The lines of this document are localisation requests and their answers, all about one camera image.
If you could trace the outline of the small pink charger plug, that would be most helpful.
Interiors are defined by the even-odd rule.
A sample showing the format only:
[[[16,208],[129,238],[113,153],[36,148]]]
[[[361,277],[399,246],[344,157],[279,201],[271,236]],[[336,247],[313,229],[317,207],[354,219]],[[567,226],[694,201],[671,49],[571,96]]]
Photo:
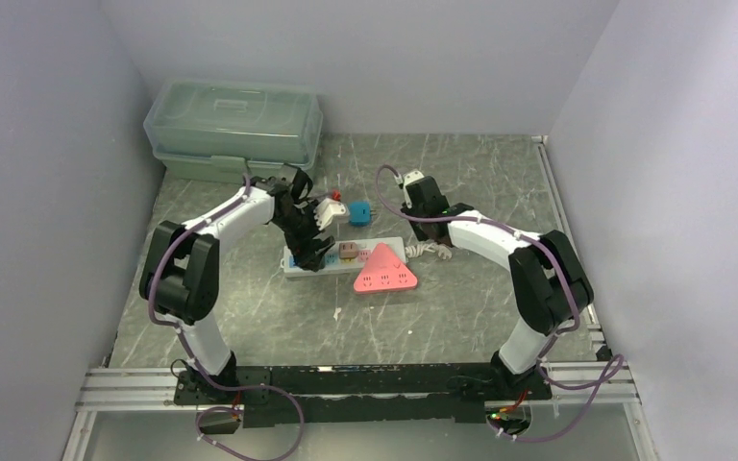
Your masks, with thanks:
[[[341,242],[338,246],[338,257],[342,260],[356,259],[360,254],[360,247],[356,242]]]

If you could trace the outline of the blue plug adapter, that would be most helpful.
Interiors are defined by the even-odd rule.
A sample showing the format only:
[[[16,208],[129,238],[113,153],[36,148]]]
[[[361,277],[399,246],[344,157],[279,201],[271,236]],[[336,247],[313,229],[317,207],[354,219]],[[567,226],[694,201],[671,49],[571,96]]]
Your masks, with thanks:
[[[374,210],[369,202],[355,201],[348,204],[349,224],[353,227],[366,227],[373,221]]]

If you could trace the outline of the pink triangular power strip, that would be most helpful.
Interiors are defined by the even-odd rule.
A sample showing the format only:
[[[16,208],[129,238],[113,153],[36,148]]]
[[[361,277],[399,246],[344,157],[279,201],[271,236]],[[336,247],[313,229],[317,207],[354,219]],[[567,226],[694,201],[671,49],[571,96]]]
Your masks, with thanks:
[[[353,283],[360,295],[413,290],[418,278],[391,247],[379,243],[369,254]]]

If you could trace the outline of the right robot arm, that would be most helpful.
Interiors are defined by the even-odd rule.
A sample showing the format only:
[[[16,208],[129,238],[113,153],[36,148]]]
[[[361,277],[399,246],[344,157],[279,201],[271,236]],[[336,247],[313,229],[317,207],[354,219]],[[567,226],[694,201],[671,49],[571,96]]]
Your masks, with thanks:
[[[459,248],[503,266],[511,276],[519,320],[491,359],[491,385],[513,399],[524,391],[542,352],[559,331],[571,328],[594,301],[594,291],[568,236],[540,234],[495,222],[472,206],[451,205],[436,180],[418,170],[399,180],[401,212],[420,241]]]

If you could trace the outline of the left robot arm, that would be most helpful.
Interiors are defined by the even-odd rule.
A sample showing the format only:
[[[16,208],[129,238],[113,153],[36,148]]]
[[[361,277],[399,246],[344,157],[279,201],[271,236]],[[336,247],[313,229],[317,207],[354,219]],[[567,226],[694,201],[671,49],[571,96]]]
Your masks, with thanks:
[[[313,181],[285,163],[268,178],[245,175],[228,200],[204,214],[176,223],[160,222],[152,235],[138,285],[149,320],[174,329],[187,366],[212,402],[230,400],[238,386],[234,352],[212,311],[220,290],[221,259],[233,244],[261,226],[283,233],[296,266],[318,272],[334,239],[325,231],[349,214],[333,193],[314,196]]]

